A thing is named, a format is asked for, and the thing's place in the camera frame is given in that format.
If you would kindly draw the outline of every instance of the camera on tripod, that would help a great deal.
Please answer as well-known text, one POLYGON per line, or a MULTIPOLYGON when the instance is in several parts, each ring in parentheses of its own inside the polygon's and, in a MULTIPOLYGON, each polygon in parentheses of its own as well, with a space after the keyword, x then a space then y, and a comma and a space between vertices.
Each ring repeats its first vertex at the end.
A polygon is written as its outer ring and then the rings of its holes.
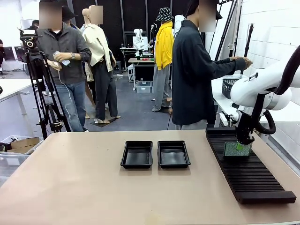
MULTIPOLYGON (((48 137, 48 124, 50 126, 50 129, 54 133, 61 132, 63 124, 65 125, 66 131, 70 132, 71 129, 68 124, 66 115, 63 110, 62 113, 60 113, 58 104, 53 94, 54 91, 57 93, 57 89, 54 84, 49 65, 47 63, 47 58, 45 54, 39 50, 37 45, 38 38, 42 36, 36 34, 24 34, 23 30, 19 30, 20 40, 22 41, 23 47, 25 49, 25 56, 22 58, 22 60, 27 63, 39 115, 39 123, 37 125, 41 126, 43 138, 45 140, 48 137), (41 90, 41 85, 39 83, 39 78, 45 80, 48 86, 49 92, 52 96, 52 102, 50 103, 46 103, 45 101, 44 95, 41 90), (35 90, 34 80, 37 81, 37 92, 35 90)), ((57 95, 57 99, 61 109, 63 109, 59 95, 57 95)))

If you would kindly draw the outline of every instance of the green bin item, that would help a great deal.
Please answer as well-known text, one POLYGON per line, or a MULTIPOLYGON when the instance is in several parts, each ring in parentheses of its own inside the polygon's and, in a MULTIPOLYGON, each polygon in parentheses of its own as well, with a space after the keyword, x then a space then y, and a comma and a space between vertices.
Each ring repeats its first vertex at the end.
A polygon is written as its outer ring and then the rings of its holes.
POLYGON ((238 142, 225 142, 224 156, 249 156, 252 144, 242 145, 238 142))

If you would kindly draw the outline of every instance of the yellow jacket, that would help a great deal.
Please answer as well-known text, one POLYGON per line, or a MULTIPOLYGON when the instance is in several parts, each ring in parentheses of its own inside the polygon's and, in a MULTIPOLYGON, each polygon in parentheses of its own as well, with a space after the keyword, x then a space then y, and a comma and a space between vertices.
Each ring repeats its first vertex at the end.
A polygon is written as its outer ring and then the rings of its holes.
POLYGON ((174 44, 172 26, 172 21, 162 24, 156 35, 155 61, 158 70, 162 70, 167 65, 172 63, 172 52, 174 44))

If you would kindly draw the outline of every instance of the white cable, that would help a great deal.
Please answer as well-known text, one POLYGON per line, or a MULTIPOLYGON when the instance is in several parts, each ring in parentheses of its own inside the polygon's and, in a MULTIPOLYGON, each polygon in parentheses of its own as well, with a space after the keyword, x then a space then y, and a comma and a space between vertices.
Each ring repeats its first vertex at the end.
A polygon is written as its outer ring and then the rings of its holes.
POLYGON ((61 82, 61 84, 63 84, 65 87, 66 87, 66 89, 68 90, 68 92, 69 92, 69 97, 70 97, 70 103, 69 104, 66 104, 65 105, 65 109, 66 109, 66 111, 67 111, 67 113, 68 113, 68 115, 69 115, 69 119, 70 119, 70 122, 71 122, 71 116, 70 116, 70 113, 68 112, 68 110, 67 110, 67 106, 68 105, 70 105, 70 104, 72 104, 72 98, 71 98, 71 93, 70 93, 70 90, 69 90, 69 88, 67 88, 67 86, 61 81, 61 79, 60 79, 60 82, 61 82))

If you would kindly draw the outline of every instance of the white wall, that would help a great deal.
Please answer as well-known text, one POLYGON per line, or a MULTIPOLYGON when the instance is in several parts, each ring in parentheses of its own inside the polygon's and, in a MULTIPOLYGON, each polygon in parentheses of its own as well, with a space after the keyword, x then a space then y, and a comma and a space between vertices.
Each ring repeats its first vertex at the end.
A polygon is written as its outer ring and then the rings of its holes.
MULTIPOLYGON (((20 46, 20 20, 38 19, 38 3, 35 0, 0 0, 0 39, 3 41, 4 47, 20 46)), ((23 64, 16 61, 3 62, 4 70, 9 71, 13 69, 23 68, 23 64)))
MULTIPOLYGON (((248 26, 254 23, 248 52, 254 63, 244 74, 290 57, 300 45, 300 0, 243 0, 242 5, 238 56, 244 55, 248 26)), ((293 89, 292 100, 300 105, 300 89, 293 89)), ((299 124, 277 124, 273 137, 300 162, 299 124)))

